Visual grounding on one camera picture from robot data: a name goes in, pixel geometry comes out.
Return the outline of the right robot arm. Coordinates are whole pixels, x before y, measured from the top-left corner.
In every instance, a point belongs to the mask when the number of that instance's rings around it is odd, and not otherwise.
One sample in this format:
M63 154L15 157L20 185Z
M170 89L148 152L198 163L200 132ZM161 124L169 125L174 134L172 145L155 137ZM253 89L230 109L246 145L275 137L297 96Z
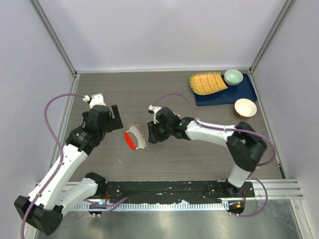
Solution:
M245 122L221 126L203 123L191 117L180 118L167 107L149 106L153 120L148 123L148 142L156 144L170 136L177 139L201 140L227 148L235 163L226 179L222 195L238 196L243 184L255 171L267 149L265 141Z

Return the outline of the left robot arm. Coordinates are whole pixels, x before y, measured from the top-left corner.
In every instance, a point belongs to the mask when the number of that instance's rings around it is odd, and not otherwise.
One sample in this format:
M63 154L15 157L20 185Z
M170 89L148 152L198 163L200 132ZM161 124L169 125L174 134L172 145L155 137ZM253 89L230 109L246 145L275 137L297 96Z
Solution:
M57 230L64 215L80 201L91 196L100 199L106 193L106 179L93 172L63 192L75 170L101 143L105 134L123 128L117 105L110 108L95 105L82 116L82 124L70 132L62 154L43 180L28 196L18 196L14 202L22 221L47 236Z

